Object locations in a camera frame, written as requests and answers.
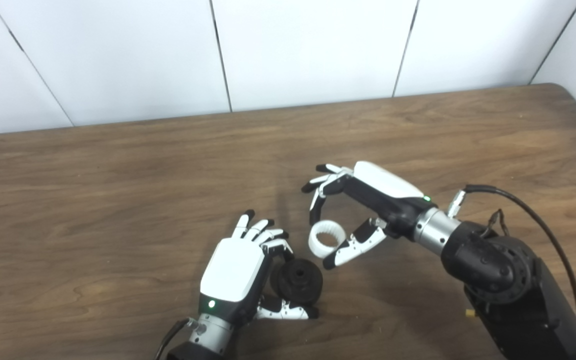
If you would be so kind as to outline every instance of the panel seam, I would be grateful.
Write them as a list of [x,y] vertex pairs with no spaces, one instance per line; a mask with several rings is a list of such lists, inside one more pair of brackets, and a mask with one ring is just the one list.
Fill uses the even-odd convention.
[[404,45],[404,52],[401,54],[401,61],[399,62],[399,69],[397,70],[397,77],[395,78],[395,86],[392,89],[391,98],[395,97],[395,91],[397,91],[397,85],[400,83],[400,77],[402,76],[402,68],[404,67],[404,59],[406,59],[406,51],[408,50],[408,45],[410,42],[410,35],[412,35],[412,28],[415,26],[415,20],[417,18],[417,11],[419,9],[419,2],[421,0],[416,0],[414,5],[414,12],[412,14],[412,20],[410,20],[410,29],[408,30],[408,36],[406,38],[406,45]]
[[217,18],[215,18],[215,7],[213,0],[210,0],[210,14],[212,15],[212,25],[214,26],[214,36],[217,39],[217,50],[219,50],[219,61],[221,62],[221,73],[223,75],[223,84],[226,86],[226,97],[228,98],[228,109],[233,112],[233,103],[231,102],[231,91],[228,87],[228,77],[226,76],[226,65],[224,64],[224,55],[222,54],[222,43],[219,40],[219,30],[217,29]]
[[66,109],[64,109],[64,106],[62,105],[62,103],[59,101],[59,99],[57,99],[57,96],[55,96],[55,93],[53,92],[53,89],[50,88],[50,86],[48,86],[48,83],[46,82],[46,79],[44,79],[44,77],[41,75],[41,73],[39,72],[39,70],[37,70],[37,66],[35,66],[35,63],[33,62],[33,60],[30,59],[30,57],[28,56],[28,53],[24,50],[24,48],[21,46],[21,43],[18,41],[17,37],[13,34],[12,30],[10,29],[8,23],[6,22],[6,20],[4,20],[4,18],[2,17],[2,14],[0,14],[0,20],[3,23],[4,27],[6,27],[7,31],[9,32],[10,36],[12,36],[12,39],[14,39],[14,42],[19,46],[19,49],[22,51],[23,55],[25,55],[25,58],[28,60],[28,62],[30,63],[30,66],[32,66],[32,68],[34,69],[35,73],[37,74],[37,76],[39,76],[39,79],[41,79],[41,82],[45,85],[46,89],[48,89],[48,92],[50,93],[50,96],[52,96],[52,98],[55,100],[55,102],[57,102],[57,105],[59,105],[59,108],[61,109],[61,111],[63,112],[64,116],[66,116],[66,119],[68,119],[70,125],[72,126],[76,126],[75,123],[73,122],[73,119],[71,119],[71,117],[68,115],[68,112],[66,112]]

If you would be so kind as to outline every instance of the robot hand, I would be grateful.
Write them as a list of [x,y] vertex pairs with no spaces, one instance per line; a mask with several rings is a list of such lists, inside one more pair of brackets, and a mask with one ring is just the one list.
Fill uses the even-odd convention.
[[222,239],[206,267],[199,292],[199,313],[218,317],[235,326],[254,318],[310,319],[316,310],[290,301],[262,296],[275,256],[286,263],[295,259],[281,228],[269,228],[272,219],[261,219],[249,228],[255,216],[247,210],[239,218],[231,237]]
[[419,214],[437,207],[413,184],[372,162],[358,161],[354,169],[320,164],[316,170],[329,174],[313,178],[301,188],[304,193],[315,192],[310,204],[310,225],[320,221],[326,197],[342,192],[377,213],[377,218],[367,219],[324,258],[325,269],[356,258],[387,236],[413,240]]
[[[231,237],[217,244],[199,286],[199,320],[178,321],[164,337],[155,360],[183,326],[192,329],[192,334],[188,341],[169,351],[167,360],[219,360],[233,331],[253,319],[318,317],[318,310],[312,305],[322,291],[321,272],[318,281],[311,281],[312,267],[318,269],[307,260],[295,260],[286,242],[288,233],[270,228],[275,224],[272,219],[261,219],[249,227],[254,216],[253,210],[247,210]],[[276,256],[285,261],[282,274],[298,277],[297,285],[284,279],[284,291],[280,293],[286,295],[281,298],[262,294]],[[311,301],[295,303],[294,299]]]

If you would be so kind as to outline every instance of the robotic hand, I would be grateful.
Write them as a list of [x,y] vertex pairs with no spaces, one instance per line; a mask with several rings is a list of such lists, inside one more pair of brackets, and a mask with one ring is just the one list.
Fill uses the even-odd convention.
[[[307,260],[295,259],[286,242],[288,233],[262,219],[249,228],[255,215],[247,210],[231,237],[222,239],[212,253],[199,287],[199,320],[178,321],[164,337],[155,360],[184,326],[192,329],[190,339],[173,348],[167,360],[220,360],[233,331],[253,319],[316,319],[313,303],[322,292],[322,273]],[[262,294],[273,259],[286,262],[278,272],[283,298]],[[295,303],[291,299],[305,300]]]
[[561,246],[516,196],[492,186],[468,185],[446,213],[412,184],[371,162],[359,161],[354,169],[331,164],[316,169],[329,174],[301,189],[315,191],[311,225],[320,220],[326,197],[342,192],[377,214],[324,257],[324,268],[348,262],[387,236],[404,237],[438,255],[446,272],[464,283],[466,297],[508,360],[576,360],[576,315],[546,264],[523,241],[510,237],[505,225],[503,235],[492,230],[493,218],[488,226],[455,219],[467,193],[489,192],[515,202],[554,244],[576,300],[576,280]]

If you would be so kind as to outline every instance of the white finger segment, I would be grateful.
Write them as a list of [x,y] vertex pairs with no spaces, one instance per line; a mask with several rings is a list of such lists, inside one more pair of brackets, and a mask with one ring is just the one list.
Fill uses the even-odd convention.
[[247,231],[246,235],[244,236],[244,240],[249,242],[253,241],[257,237],[257,235],[259,235],[259,233],[261,233],[267,226],[268,226],[267,219],[259,220],[258,223],[254,224],[254,226]]

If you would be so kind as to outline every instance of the metal connector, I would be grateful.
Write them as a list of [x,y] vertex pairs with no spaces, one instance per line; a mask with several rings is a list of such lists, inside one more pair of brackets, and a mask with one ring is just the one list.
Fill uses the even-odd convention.
[[190,317],[190,319],[188,319],[188,323],[185,324],[185,326],[186,326],[186,328],[194,331],[195,333],[197,333],[199,335],[206,332],[206,324],[201,323],[201,322],[197,321],[196,319],[193,319],[192,317]]
[[462,208],[462,203],[464,203],[464,199],[466,198],[466,191],[459,190],[457,194],[455,194],[450,206],[448,206],[448,211],[446,211],[446,215],[453,219],[459,213],[459,210]]

